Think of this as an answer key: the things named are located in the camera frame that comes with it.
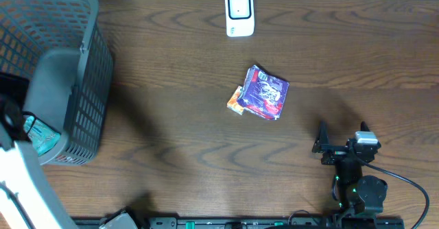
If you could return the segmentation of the teal wet wipes pack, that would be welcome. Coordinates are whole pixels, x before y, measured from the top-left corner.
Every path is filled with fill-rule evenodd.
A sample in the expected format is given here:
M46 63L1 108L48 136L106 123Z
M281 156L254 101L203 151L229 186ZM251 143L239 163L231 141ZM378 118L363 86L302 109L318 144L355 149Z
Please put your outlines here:
M24 131L32 142L38 156L42 156L60 140L60 133L32 115L25 115Z

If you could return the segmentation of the small orange tissue pack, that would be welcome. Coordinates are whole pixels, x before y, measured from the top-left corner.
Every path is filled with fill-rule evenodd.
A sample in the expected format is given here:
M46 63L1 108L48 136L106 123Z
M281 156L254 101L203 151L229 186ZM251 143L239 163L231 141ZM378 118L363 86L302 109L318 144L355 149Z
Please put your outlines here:
M238 86L235 92L233 93L232 97L227 102L227 108L230 110L236 112L239 115L242 115L244 113L244 108L239 105L237 102L239 96L241 95L242 87Z

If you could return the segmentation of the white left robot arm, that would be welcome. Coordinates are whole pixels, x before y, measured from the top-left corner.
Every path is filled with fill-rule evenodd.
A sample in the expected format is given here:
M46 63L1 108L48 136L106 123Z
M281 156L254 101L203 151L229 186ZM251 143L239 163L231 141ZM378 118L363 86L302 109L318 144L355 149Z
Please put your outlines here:
M11 228L141 228L128 210L102 219L74 219L50 186L23 130L16 98L28 81L1 74L1 214Z

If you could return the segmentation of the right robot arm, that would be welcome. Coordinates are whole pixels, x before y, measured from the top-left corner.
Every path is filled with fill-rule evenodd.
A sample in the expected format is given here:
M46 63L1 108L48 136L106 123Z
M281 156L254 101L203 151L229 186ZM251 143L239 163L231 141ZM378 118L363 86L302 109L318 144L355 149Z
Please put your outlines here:
M375 159L380 147L365 122L344 145L331 144L327 125L320 122L312 152L322 155L323 165L335 167L332 196L340 210L331 215L334 227L377 227L376 216L383 212L388 185L375 176L365 176L362 167Z

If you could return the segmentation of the purple noodle packet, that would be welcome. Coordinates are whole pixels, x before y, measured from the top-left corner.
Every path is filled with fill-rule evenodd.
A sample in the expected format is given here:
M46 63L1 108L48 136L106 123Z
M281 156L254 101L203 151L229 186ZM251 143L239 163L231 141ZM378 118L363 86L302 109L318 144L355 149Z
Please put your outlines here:
M280 118L289 89L289 82L269 75L257 65L247 71L237 103L266 120Z

